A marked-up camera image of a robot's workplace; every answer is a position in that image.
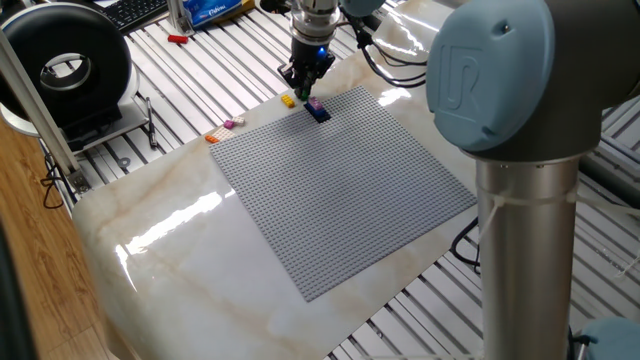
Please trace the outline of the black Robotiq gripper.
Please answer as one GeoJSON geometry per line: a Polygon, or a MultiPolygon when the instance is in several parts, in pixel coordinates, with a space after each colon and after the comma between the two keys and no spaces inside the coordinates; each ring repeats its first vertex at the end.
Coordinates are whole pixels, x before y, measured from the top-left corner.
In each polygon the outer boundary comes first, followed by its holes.
{"type": "Polygon", "coordinates": [[[335,55],[327,44],[309,45],[297,38],[292,39],[291,50],[291,62],[279,66],[277,71],[296,96],[308,99],[313,85],[333,65],[335,55]]]}

